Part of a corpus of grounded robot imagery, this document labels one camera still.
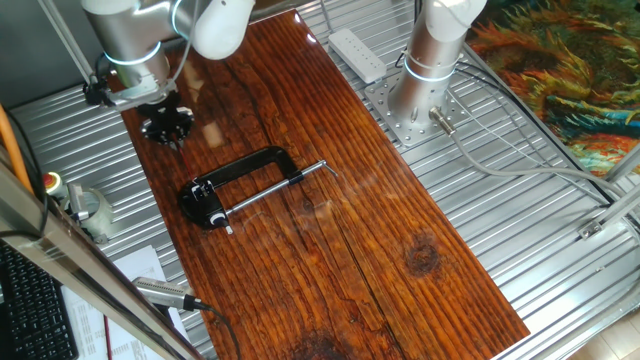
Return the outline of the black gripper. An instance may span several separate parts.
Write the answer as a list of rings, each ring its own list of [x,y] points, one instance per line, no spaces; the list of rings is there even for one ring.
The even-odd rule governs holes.
[[[174,148],[184,147],[186,138],[194,123],[191,109],[181,105],[180,94],[169,94],[164,100],[155,104],[144,104],[139,107],[139,114],[145,118],[140,126],[147,139]]]

